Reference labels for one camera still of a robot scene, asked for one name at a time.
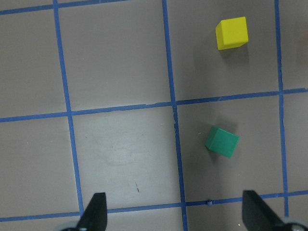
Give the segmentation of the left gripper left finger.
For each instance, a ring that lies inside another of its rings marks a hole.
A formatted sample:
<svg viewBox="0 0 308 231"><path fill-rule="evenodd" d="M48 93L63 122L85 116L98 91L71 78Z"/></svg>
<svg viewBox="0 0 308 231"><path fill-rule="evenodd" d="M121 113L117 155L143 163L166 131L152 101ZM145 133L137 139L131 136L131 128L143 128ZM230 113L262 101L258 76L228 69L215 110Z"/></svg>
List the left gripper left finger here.
<svg viewBox="0 0 308 231"><path fill-rule="evenodd" d="M104 231L107 227L106 194L95 193L80 218L77 231Z"/></svg>

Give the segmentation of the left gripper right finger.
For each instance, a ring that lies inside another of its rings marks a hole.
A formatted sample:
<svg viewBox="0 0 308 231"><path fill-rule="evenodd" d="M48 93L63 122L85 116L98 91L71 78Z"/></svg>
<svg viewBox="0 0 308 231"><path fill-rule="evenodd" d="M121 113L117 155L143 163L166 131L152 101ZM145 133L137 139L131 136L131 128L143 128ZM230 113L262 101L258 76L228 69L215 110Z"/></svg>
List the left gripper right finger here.
<svg viewBox="0 0 308 231"><path fill-rule="evenodd" d="M243 191L242 220L248 231L283 231L285 223L253 190Z"/></svg>

